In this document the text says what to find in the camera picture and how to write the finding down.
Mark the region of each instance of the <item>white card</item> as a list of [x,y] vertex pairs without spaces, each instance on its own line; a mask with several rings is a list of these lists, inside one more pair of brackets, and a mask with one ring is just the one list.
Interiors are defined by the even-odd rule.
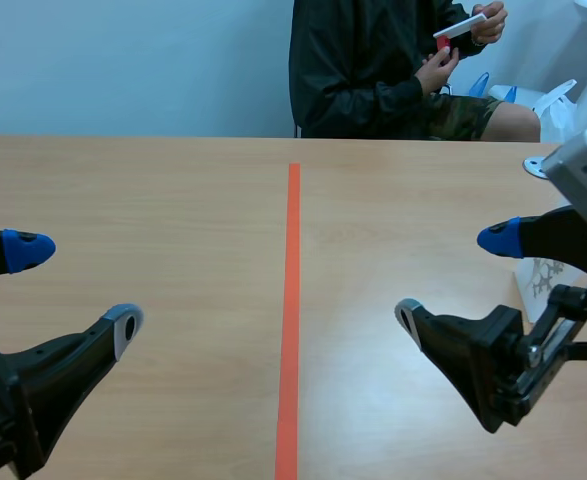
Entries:
[[464,35],[467,32],[471,31],[471,27],[478,23],[486,22],[487,18],[486,15],[480,13],[475,15],[474,17],[468,18],[463,22],[456,23],[452,27],[445,28],[444,30],[440,30],[436,34],[433,35],[433,38],[439,38],[442,36],[446,36],[449,39],[459,37],[460,35]]

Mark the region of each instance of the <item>knee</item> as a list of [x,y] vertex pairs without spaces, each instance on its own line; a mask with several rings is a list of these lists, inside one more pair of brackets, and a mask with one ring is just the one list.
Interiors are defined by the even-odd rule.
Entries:
[[542,126],[537,114],[521,105],[502,103],[489,120],[483,140],[539,142]]
[[518,117],[520,128],[517,129],[515,134],[519,139],[515,141],[539,143],[542,137],[542,124],[537,114],[528,108],[522,107]]

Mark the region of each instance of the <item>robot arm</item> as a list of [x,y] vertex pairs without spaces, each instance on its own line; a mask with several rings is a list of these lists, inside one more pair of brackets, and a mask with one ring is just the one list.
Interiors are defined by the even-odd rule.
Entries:
[[[44,235],[0,232],[0,274],[35,267],[54,251]],[[46,464],[71,417],[142,323],[138,307],[118,305],[82,333],[0,353],[0,468],[9,465],[25,479]]]
[[[490,227],[478,244],[495,255],[548,258],[587,273],[587,131],[543,168],[572,206]],[[558,285],[528,335],[521,312],[503,305],[469,320],[435,316],[405,299],[395,316],[490,433],[503,422],[517,426],[565,362],[587,361],[587,342],[574,341],[587,321],[587,289]]]

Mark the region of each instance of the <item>hand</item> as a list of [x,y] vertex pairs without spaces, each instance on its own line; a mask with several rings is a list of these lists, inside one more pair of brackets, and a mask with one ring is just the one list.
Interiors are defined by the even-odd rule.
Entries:
[[460,63],[460,51],[457,48],[453,50],[453,55],[446,62],[450,53],[451,49],[446,47],[422,61],[422,68],[417,71],[415,76],[422,84],[424,96],[440,91],[448,82],[455,67]]
[[493,2],[490,5],[482,6],[476,5],[473,7],[473,15],[483,13],[488,19],[486,22],[474,25],[471,28],[471,34],[473,40],[476,43],[489,44],[496,43],[502,38],[502,32],[504,32],[504,26],[506,17],[509,12],[504,9],[504,3]]

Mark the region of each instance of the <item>blue object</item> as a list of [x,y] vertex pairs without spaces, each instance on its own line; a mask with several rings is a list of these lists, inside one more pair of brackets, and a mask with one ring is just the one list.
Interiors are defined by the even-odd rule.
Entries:
[[483,230],[477,237],[477,244],[500,257],[524,258],[520,242],[520,217]]
[[55,243],[46,235],[20,233],[15,230],[2,232],[4,258],[8,273],[36,267],[53,256]]
[[508,103],[515,103],[515,97],[517,97],[517,87],[511,87],[509,93],[504,97],[504,101]]
[[469,90],[469,97],[484,98],[484,90],[489,83],[489,72],[484,72],[480,78],[473,84]]

